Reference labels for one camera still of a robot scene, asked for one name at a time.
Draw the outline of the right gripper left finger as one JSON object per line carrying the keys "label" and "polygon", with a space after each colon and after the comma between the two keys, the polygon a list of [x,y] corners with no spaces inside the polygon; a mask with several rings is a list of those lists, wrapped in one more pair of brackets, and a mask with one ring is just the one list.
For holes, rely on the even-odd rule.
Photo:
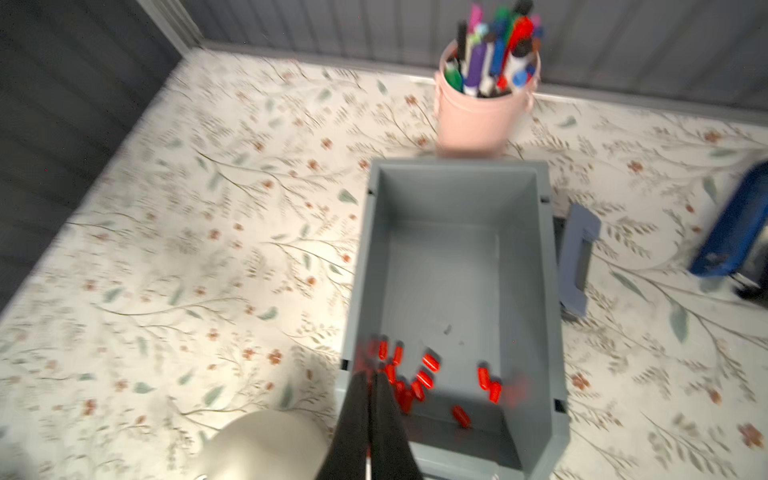
{"label": "right gripper left finger", "polygon": [[369,386],[364,371],[354,374],[348,384],[335,433],[316,479],[366,478],[369,449]]}

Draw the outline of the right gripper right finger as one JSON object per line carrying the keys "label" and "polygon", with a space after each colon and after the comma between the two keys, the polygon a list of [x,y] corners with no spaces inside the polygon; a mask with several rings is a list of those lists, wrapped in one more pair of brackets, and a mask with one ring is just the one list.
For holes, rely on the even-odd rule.
{"label": "right gripper right finger", "polygon": [[381,372],[371,384],[371,475],[373,479],[423,479],[393,387]]}

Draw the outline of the grey plastic parts bin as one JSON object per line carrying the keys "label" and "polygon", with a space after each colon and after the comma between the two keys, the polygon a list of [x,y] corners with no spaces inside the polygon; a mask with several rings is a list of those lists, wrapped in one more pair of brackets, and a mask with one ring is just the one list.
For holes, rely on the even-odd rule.
{"label": "grey plastic parts bin", "polygon": [[569,443],[550,197],[543,162],[372,165],[335,393],[383,366],[381,341],[402,345],[405,382],[436,356],[403,418],[427,476],[546,479]]}

